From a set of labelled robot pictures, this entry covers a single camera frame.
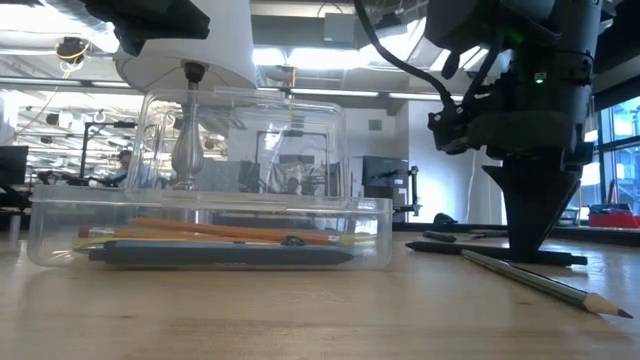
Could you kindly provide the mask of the grey machine cabinet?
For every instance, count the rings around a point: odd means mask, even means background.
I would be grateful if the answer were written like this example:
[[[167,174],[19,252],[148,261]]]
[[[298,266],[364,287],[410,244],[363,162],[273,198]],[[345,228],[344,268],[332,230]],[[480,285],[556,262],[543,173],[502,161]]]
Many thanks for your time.
[[[393,222],[404,223],[407,213],[414,211],[408,195],[413,173],[407,160],[364,156],[361,177],[363,196],[390,199],[394,210]]]

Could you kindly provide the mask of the ceiling light strip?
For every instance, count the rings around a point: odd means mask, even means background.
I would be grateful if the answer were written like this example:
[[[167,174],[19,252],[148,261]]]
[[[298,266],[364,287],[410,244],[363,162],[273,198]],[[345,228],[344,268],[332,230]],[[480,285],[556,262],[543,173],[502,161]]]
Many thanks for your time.
[[[441,97],[437,93],[403,93],[403,92],[389,92],[388,97],[391,99],[402,99],[410,101],[441,101]],[[462,95],[451,95],[450,98],[457,103],[462,102]]]
[[[344,97],[364,97],[374,98],[379,96],[379,92],[359,91],[359,90],[341,90],[341,89],[310,89],[310,88],[290,88],[289,92],[296,95],[313,95],[313,96],[344,96]]]

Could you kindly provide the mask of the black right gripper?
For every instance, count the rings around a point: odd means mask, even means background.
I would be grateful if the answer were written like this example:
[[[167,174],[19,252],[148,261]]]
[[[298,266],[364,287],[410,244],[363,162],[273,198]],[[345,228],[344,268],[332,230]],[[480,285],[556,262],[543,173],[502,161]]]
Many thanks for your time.
[[[564,113],[518,111],[486,113],[467,128],[471,147],[487,146],[504,154],[561,149],[565,161],[591,161],[593,144],[584,142],[579,127]],[[509,253],[513,261],[570,261],[570,255],[542,252],[549,235],[575,193],[580,176],[571,171],[534,171],[483,166],[504,192]]]

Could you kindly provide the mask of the white shade table lamp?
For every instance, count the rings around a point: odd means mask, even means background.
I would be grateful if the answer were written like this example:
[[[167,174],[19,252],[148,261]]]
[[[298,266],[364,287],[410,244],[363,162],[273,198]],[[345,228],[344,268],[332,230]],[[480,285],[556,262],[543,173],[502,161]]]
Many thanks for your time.
[[[121,47],[114,55],[121,78],[145,94],[144,121],[161,101],[181,107],[182,125],[171,158],[178,190],[196,188],[204,160],[198,111],[215,88],[257,87],[249,0],[191,1],[210,17],[205,40],[148,40],[139,55]]]

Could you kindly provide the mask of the yellow highlighter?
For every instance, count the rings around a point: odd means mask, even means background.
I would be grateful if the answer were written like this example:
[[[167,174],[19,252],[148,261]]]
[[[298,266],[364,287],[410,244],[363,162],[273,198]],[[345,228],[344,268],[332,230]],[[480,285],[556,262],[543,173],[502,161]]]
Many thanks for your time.
[[[343,234],[338,237],[337,243],[342,247],[355,247],[355,246],[371,246],[377,241],[376,234],[369,233],[354,233]]]
[[[108,241],[115,241],[115,238],[109,238],[109,237],[79,238],[73,242],[72,248],[74,250],[86,249],[86,248],[89,248],[89,249],[102,248],[104,244]]]

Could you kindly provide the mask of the black workstation frame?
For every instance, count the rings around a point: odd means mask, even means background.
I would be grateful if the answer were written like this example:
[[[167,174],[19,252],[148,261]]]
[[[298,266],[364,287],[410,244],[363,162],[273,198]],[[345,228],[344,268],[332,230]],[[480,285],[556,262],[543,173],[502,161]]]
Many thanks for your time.
[[[107,127],[113,127],[114,129],[132,130],[132,129],[136,129],[137,126],[138,124],[135,122],[127,122],[124,120],[111,121],[111,122],[96,122],[96,121],[85,122],[84,132],[83,132],[83,142],[82,142],[82,148],[81,148],[79,178],[81,180],[86,180],[87,182],[96,181],[107,188],[118,188],[119,184],[125,179],[126,177],[125,174],[121,175],[120,177],[108,178],[107,180],[86,176],[89,142],[95,136],[99,135]]]
[[[263,193],[330,194],[328,135],[303,130],[262,130],[256,134],[254,162]]]

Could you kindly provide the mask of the orange pencil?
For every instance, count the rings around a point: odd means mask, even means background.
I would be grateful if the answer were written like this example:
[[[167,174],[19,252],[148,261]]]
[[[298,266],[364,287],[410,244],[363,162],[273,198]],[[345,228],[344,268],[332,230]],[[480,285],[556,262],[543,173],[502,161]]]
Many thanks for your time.
[[[340,245],[352,246],[354,244],[353,237],[350,235],[331,235],[323,233],[309,233],[297,230],[279,230],[269,228],[251,228],[237,227],[211,224],[192,224],[177,221],[169,221],[165,219],[155,218],[133,218],[129,221],[131,225],[151,228],[163,229],[182,232],[203,233],[209,235],[221,235],[227,237],[245,237],[252,239],[270,240],[281,242],[288,237],[299,237],[308,244],[312,245]]]
[[[228,243],[275,243],[275,240],[264,240],[226,235],[208,235],[175,231],[148,231],[114,228],[81,228],[77,235],[77,244],[100,243],[109,240],[141,240],[141,241],[191,241],[191,242],[228,242]]]

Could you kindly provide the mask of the clear plastic supply box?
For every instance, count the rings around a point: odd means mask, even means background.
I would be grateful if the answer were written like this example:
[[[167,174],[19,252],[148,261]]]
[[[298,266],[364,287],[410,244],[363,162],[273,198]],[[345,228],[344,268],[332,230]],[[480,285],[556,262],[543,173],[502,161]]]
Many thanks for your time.
[[[132,148],[129,181],[118,188],[39,186],[27,244],[29,258],[46,267],[89,262],[116,268],[239,268],[239,269],[372,269],[390,256],[393,205],[387,199],[354,196],[346,153],[346,118],[332,103],[303,101],[269,91],[218,88],[198,111],[204,160],[196,188],[178,190],[172,150],[182,125],[180,106],[164,101],[141,117]],[[256,134],[262,130],[303,130],[328,135],[330,194],[305,196],[263,193],[254,162]],[[149,167],[150,188],[135,188],[138,163]],[[371,246],[331,246],[351,252],[354,259],[332,266],[119,266],[91,261],[89,248],[74,250],[81,228],[172,231],[131,225],[133,218],[155,218],[309,233],[376,234]]]

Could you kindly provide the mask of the dark blue pencil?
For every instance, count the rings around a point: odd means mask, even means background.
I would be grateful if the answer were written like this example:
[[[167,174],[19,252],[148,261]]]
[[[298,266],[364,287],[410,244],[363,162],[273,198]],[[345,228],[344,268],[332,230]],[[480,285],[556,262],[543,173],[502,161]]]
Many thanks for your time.
[[[585,312],[633,319],[630,313],[597,293],[584,291],[558,280],[469,250],[463,250],[461,255],[466,260],[479,266],[580,308]]]

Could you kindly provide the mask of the dark grey-blue pen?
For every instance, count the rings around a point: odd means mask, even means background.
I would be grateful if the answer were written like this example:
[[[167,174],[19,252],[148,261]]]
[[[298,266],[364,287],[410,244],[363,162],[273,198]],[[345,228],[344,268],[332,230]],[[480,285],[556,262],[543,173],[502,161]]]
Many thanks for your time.
[[[354,259],[331,246],[109,240],[91,261],[119,266],[332,266]]]

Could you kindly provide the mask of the person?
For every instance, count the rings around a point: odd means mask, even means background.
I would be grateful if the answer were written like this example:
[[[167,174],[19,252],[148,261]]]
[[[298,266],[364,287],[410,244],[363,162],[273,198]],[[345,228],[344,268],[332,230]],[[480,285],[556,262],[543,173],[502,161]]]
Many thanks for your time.
[[[129,181],[129,170],[131,167],[132,151],[122,150],[118,156],[119,168],[112,175],[108,175],[104,178],[94,178],[94,181],[103,187],[125,187],[131,185]],[[135,188],[150,188],[152,186],[149,179],[149,167],[142,163],[138,163],[135,181],[133,182]]]

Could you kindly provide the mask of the black marker pen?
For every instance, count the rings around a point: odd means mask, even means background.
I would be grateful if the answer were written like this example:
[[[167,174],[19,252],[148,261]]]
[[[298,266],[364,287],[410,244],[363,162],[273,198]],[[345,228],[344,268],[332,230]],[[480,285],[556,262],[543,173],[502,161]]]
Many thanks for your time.
[[[571,265],[587,265],[588,259],[584,256],[575,256],[566,252],[550,252],[536,250],[529,255],[521,255],[509,248],[498,248],[476,245],[461,245],[455,243],[440,243],[426,241],[412,241],[405,246],[416,252],[436,253],[446,255],[461,255],[463,250],[476,252],[491,258],[513,261],[517,263],[530,263],[567,267]]]

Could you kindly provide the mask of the red storage bin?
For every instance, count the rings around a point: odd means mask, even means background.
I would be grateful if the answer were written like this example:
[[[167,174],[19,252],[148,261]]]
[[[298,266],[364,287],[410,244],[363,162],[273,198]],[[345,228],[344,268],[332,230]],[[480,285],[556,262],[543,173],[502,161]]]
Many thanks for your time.
[[[640,215],[634,215],[628,204],[600,204],[589,207],[591,227],[640,229]]]

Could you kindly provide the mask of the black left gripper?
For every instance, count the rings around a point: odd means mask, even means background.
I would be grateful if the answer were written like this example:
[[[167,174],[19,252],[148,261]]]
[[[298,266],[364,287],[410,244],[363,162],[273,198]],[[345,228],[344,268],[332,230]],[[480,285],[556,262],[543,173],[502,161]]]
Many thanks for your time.
[[[139,55],[148,40],[205,40],[210,17],[191,0],[82,0],[94,17],[114,25],[122,50]]]

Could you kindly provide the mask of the black monitor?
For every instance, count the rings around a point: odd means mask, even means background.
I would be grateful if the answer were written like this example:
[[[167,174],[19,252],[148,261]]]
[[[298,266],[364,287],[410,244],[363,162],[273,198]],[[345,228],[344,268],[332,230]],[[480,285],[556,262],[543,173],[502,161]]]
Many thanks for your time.
[[[0,184],[25,183],[28,146],[0,146]]]

